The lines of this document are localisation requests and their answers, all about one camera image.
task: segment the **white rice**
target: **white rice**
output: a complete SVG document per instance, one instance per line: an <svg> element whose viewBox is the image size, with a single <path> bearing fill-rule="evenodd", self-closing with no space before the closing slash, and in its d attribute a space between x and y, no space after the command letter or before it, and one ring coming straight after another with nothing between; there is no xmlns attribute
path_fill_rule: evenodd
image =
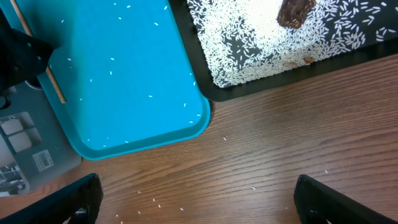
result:
<svg viewBox="0 0 398 224"><path fill-rule="evenodd" d="M363 24L350 21L360 13L359 7L368 8L368 2L358 6L357 0L317 0L299 29L281 27L277 22L283 0L187 2L213 81L220 87L293 69L285 66L286 62L301 67L306 65L305 57L317 62L357 49L366 40L361 26L368 26L374 20L367 13L369 19L363 20ZM370 6L368 10L378 13L381 8ZM326 28L326 22L328 27L333 24L334 30Z"/></svg>

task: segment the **blue tray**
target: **blue tray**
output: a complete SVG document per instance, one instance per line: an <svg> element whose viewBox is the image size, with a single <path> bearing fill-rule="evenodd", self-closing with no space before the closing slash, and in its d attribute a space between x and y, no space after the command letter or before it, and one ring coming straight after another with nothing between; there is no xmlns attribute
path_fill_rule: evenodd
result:
<svg viewBox="0 0 398 224"><path fill-rule="evenodd" d="M73 148L97 160L198 136L209 102L195 83L167 0L18 0L67 103L38 78ZM9 2L1 7L23 30Z"/></svg>

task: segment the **gray surface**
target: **gray surface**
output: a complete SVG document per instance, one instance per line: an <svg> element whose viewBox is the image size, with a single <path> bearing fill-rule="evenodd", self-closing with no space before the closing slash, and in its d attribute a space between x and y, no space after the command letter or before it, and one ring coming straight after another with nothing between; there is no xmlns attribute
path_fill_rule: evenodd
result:
<svg viewBox="0 0 398 224"><path fill-rule="evenodd" d="M31 124L23 124L24 131L34 133L37 129L40 134L40 144L35 145L35 143L40 142L40 138L35 138L32 140L34 143L32 147L20 152L11 150L22 171L22 176L27 182L29 191L79 165L81 156L71 147L45 93L42 90L32 89L26 83L16 85L16 90L16 94L10 95L11 106L5 110L0 110L0 121L12 119L9 116L13 115L18 118L21 113L28 112L34 127ZM49 151L54 165L39 172L32 155L46 149Z"/></svg>

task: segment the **black fabric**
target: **black fabric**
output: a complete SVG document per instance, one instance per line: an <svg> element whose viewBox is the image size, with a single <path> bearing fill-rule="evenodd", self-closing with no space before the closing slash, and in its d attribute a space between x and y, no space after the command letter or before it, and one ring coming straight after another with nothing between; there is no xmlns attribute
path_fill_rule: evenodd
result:
<svg viewBox="0 0 398 224"><path fill-rule="evenodd" d="M45 72L53 48L11 29L0 9L0 92Z"/></svg>

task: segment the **brown object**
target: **brown object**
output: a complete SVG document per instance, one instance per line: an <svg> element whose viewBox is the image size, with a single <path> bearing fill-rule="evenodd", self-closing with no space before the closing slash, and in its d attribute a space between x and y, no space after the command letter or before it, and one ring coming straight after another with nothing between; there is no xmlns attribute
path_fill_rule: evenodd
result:
<svg viewBox="0 0 398 224"><path fill-rule="evenodd" d="M18 18L19 18L19 21L21 22L26 34L31 36L31 37L33 37L33 33L30 30L30 28L29 28L29 26L28 26L28 24L27 24L27 22L26 22L26 20L24 18L24 15L22 14L21 10L19 9L19 6L18 6L18 3L16 2L16 0L11 0L11 4L12 4L12 6L13 6L13 8L14 8L14 10L15 10ZM49 66L47 66L47 69L45 71L47 72L47 75L50 78L51 84L54 87L55 92L57 93L58 97L60 98L61 103L66 103L65 97L63 96L62 91L61 91L60 87L58 86L57 81L54 78L54 75L53 75L53 73L51 71L51 68Z"/></svg>
<svg viewBox="0 0 398 224"><path fill-rule="evenodd" d="M300 28L316 3L316 0L284 0L278 14L279 25Z"/></svg>
<svg viewBox="0 0 398 224"><path fill-rule="evenodd" d="M284 62L283 65L286 66L286 67L292 67L292 68L297 68L298 67L297 63L295 63L295 62Z"/></svg>
<svg viewBox="0 0 398 224"><path fill-rule="evenodd" d="M29 195L0 198L0 218L96 172L97 224L299 224L299 174L397 221L397 74L395 55L212 103L197 138L83 160Z"/></svg>
<svg viewBox="0 0 398 224"><path fill-rule="evenodd" d="M304 58L304 62L305 62L305 63L313 63L313 62L314 62L314 59L313 59L313 57L305 57L305 58Z"/></svg>

